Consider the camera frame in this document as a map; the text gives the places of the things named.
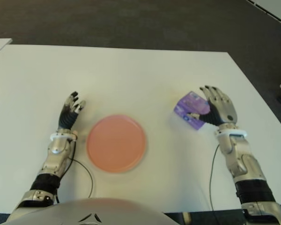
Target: dark carpet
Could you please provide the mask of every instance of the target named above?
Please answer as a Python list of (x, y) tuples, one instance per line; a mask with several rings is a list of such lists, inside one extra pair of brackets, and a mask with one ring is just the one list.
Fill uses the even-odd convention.
[[(228, 52), (281, 122), (281, 24), (245, 0), (0, 0), (0, 38)], [(236, 212), (219, 212), (221, 224), (241, 224)], [(208, 212), (192, 217), (193, 224), (215, 224)]]

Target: purple plastic toy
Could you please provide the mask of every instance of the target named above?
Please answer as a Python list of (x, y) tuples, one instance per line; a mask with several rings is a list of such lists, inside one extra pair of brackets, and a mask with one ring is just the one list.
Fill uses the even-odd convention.
[(187, 114), (206, 114), (209, 113), (209, 111), (210, 107), (208, 102), (193, 91), (189, 92), (182, 99), (180, 99), (174, 109), (175, 113), (177, 113), (196, 130), (199, 130), (204, 125), (204, 122), (191, 118)]

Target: white table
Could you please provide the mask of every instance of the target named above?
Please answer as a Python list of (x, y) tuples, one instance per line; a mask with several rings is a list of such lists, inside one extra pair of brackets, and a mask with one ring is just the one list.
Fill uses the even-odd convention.
[[(238, 124), (248, 132), (281, 203), (281, 124), (227, 53), (8, 45), (0, 52), (0, 212), (10, 213), (30, 188), (62, 104), (74, 90), (87, 101), (74, 128), (79, 132), (76, 158), (95, 180), (93, 197), (131, 199), (163, 212), (210, 210), (215, 127), (205, 124), (195, 131), (172, 112), (183, 95), (200, 93), (205, 84), (233, 100)], [(143, 160), (127, 173), (100, 171), (86, 154), (87, 134), (111, 114), (131, 116), (147, 135)], [(89, 185), (87, 173), (74, 163), (59, 199), (84, 198)], [(220, 152), (212, 198), (215, 210), (240, 208)]]

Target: black cable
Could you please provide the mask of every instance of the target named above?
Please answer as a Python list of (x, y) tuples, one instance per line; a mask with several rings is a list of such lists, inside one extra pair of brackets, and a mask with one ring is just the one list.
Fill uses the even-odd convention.
[[(65, 172), (61, 175), (60, 177), (60, 180), (64, 177), (64, 175), (67, 173), (67, 171), (70, 169), (72, 163), (73, 163), (73, 160), (74, 160), (74, 156), (75, 156), (75, 152), (76, 152), (76, 142), (74, 142), (74, 147), (73, 147), (73, 154), (72, 154), (72, 158), (70, 158), (70, 164), (69, 166), (67, 167), (67, 169), (65, 170)], [(55, 199), (56, 199), (56, 202), (59, 203), (59, 199), (58, 199), (58, 195), (57, 195), (57, 190), (56, 190), (56, 194), (55, 194)]]
[(67, 169), (65, 170), (65, 172), (61, 175), (60, 180), (64, 177), (64, 175), (67, 173), (67, 171), (70, 169), (73, 160), (74, 160), (74, 156), (75, 156), (75, 152), (76, 152), (76, 142), (74, 142), (74, 147), (73, 147), (73, 154), (72, 154), (72, 158), (70, 158), (71, 162), (69, 164), (69, 166), (67, 167)]
[[(67, 167), (67, 169), (65, 170), (65, 172), (62, 174), (61, 178), (63, 178), (64, 175), (66, 174), (66, 172), (70, 169), (70, 166), (72, 165), (73, 161), (78, 163), (79, 165), (81, 165), (88, 172), (90, 180), (92, 182), (92, 186), (91, 186), (91, 189), (90, 189), (90, 192), (89, 192), (89, 195), (88, 195), (88, 198), (90, 198), (92, 193), (93, 193), (93, 189), (94, 189), (94, 180), (93, 180), (93, 177), (92, 177), (90, 171), (87, 169), (87, 167), (85, 165), (83, 165), (81, 162), (79, 162), (78, 160), (74, 159), (75, 151), (76, 151), (76, 143), (74, 143), (74, 149), (73, 149), (72, 158), (68, 157), (71, 160), (71, 162), (70, 162), (69, 166)], [(57, 193), (55, 195), (55, 199), (56, 199), (56, 202), (59, 203), (59, 199), (58, 199)]]
[(85, 165), (83, 165), (81, 162), (79, 162), (78, 160), (76, 159), (72, 159), (73, 161), (75, 161), (76, 163), (80, 164), (89, 174), (89, 177), (90, 177), (90, 180), (92, 181), (92, 187), (90, 188), (90, 192), (89, 192), (89, 196), (88, 198), (90, 198), (90, 196), (92, 195), (93, 193), (93, 189), (94, 189), (94, 180), (93, 180), (93, 177), (92, 177), (92, 174), (90, 173), (90, 171), (86, 168)]
[(216, 217), (216, 215), (215, 215), (214, 206), (213, 206), (213, 204), (212, 204), (212, 198), (211, 198), (211, 180), (212, 180), (212, 173), (213, 173), (213, 170), (214, 170), (214, 159), (215, 159), (217, 150), (219, 149), (219, 146), (220, 146), (220, 145), (218, 145), (218, 146), (216, 147), (215, 152), (214, 152), (214, 158), (212, 159), (211, 173), (210, 173), (210, 179), (209, 179), (209, 200), (210, 200), (210, 204), (211, 204), (212, 213), (213, 213), (213, 215), (214, 215), (214, 217), (215, 217), (215, 220), (216, 220), (216, 223), (217, 223), (218, 225), (220, 225), (220, 223), (219, 223), (219, 221), (218, 221), (218, 219), (217, 219), (217, 217)]

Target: silver mechanical arm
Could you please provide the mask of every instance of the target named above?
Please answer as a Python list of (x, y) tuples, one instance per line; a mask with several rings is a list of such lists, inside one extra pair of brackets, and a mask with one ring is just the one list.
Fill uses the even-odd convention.
[(236, 126), (237, 114), (230, 98), (211, 86), (200, 88), (210, 105), (206, 115), (189, 115), (218, 126), (215, 133), (237, 189), (247, 224), (280, 224), (281, 206), (275, 201), (257, 159), (250, 151), (246, 132)]
[(76, 132), (72, 132), (71, 129), (79, 112), (85, 106), (85, 101), (74, 105), (78, 100), (77, 96), (78, 93), (73, 92), (66, 99), (60, 113), (58, 129), (50, 137), (51, 143), (48, 146), (47, 159), (30, 190), (24, 194), (15, 210), (9, 216), (8, 221), (54, 204), (60, 180), (67, 166), (67, 158), (77, 140)]

